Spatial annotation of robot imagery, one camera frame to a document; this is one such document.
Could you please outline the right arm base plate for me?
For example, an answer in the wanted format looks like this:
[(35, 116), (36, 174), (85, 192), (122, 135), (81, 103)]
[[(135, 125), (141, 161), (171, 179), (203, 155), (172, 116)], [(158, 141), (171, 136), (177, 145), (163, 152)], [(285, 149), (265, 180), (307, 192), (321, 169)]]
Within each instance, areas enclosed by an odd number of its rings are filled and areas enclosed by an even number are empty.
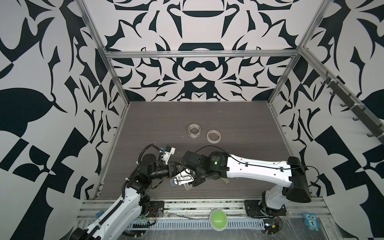
[(245, 210), (251, 218), (275, 218), (276, 216), (286, 216), (287, 210), (283, 205), (279, 210), (267, 207), (265, 200), (245, 200)]

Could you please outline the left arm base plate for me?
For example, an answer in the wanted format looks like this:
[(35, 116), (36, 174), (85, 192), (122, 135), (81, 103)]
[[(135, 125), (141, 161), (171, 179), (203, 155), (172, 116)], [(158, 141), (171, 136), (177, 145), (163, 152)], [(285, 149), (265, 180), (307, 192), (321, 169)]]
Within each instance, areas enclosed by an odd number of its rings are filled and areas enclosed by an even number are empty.
[(150, 201), (142, 208), (142, 214), (148, 218), (155, 218), (164, 214), (164, 201)]

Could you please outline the remote battery cover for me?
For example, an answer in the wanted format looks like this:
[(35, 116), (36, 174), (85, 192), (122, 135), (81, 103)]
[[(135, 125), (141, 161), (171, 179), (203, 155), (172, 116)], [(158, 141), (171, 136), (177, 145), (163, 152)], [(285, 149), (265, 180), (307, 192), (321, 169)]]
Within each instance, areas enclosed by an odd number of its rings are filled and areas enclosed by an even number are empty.
[(226, 178), (221, 178), (221, 180), (222, 180), (226, 185), (228, 185), (228, 184), (230, 183), (230, 181), (229, 181), (228, 179), (226, 179)]

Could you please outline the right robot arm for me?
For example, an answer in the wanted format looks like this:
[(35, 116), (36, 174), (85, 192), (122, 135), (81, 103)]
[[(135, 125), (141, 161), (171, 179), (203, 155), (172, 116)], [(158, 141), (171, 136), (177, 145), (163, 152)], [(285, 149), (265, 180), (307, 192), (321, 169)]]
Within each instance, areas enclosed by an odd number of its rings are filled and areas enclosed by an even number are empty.
[(296, 157), (286, 161), (269, 162), (246, 159), (226, 152), (212, 152), (209, 156), (186, 152), (182, 169), (170, 183), (193, 188), (207, 179), (243, 178), (264, 181), (274, 187), (263, 192), (257, 204), (248, 207), (250, 217), (275, 217), (285, 210), (288, 202), (310, 203), (311, 194), (306, 177), (306, 168)]

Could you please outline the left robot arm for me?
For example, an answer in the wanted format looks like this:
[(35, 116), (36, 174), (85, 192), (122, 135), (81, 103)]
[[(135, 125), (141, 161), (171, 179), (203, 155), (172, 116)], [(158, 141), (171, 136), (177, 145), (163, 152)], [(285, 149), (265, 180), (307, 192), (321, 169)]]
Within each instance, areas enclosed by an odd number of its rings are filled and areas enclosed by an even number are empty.
[(177, 174), (177, 164), (169, 163), (174, 148), (162, 149), (159, 156), (147, 154), (123, 184), (121, 196), (108, 210), (85, 229), (77, 228), (71, 240), (116, 240), (140, 215), (150, 207), (153, 180), (164, 180)]

